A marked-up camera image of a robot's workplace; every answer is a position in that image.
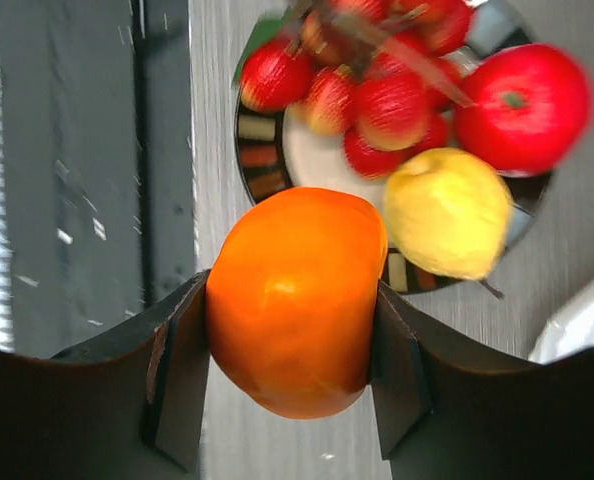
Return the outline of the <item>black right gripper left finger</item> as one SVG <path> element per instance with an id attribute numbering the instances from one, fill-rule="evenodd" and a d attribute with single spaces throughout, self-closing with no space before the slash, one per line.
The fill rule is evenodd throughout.
<path id="1" fill-rule="evenodd" d="M 0 479 L 196 478 L 206 281 L 48 360 L 0 351 Z"/>

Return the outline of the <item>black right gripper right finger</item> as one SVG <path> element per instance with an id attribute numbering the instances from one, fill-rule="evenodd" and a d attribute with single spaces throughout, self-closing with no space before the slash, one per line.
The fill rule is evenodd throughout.
<path id="1" fill-rule="evenodd" d="M 396 479 L 594 479 L 594 347 L 535 364 L 381 284 L 371 375 Z"/>

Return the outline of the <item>white plastic bag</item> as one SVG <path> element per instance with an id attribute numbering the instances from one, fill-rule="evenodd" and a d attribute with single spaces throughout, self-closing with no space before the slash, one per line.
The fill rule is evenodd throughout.
<path id="1" fill-rule="evenodd" d="M 594 347 L 594 279 L 550 317 L 528 360 L 548 364 Z"/>

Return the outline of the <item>fake orange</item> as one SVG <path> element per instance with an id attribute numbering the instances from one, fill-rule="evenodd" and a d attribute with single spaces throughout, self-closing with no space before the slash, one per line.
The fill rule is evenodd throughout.
<path id="1" fill-rule="evenodd" d="M 381 215 L 351 194 L 295 187 L 254 206 L 208 277 L 215 362 L 279 416 L 318 419 L 347 409 L 368 382 L 387 250 Z"/>

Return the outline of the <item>fake yellow lemon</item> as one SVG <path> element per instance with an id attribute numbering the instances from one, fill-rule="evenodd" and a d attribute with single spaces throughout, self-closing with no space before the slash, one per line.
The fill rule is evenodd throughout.
<path id="1" fill-rule="evenodd" d="M 505 248 L 514 201 L 497 171 L 458 148 L 413 156 L 385 183 L 383 216 L 393 245 L 421 269 L 480 281 Z"/>

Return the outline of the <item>fake red apple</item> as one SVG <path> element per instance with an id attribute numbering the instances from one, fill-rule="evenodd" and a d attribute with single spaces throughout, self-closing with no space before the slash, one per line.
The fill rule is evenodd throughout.
<path id="1" fill-rule="evenodd" d="M 462 81 L 461 90 L 473 104 L 455 109 L 457 142 L 506 176 L 553 170 L 593 113 L 589 75 L 566 52 L 546 44 L 490 56 Z"/>

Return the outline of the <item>fake red cherry bunch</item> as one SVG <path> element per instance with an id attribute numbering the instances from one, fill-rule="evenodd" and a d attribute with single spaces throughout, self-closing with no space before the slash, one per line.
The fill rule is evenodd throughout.
<path id="1" fill-rule="evenodd" d="M 294 1 L 257 21 L 233 82 L 245 108 L 341 138 L 354 173 L 380 180 L 447 139 L 449 104 L 471 106 L 444 57 L 471 18 L 463 1 Z"/>

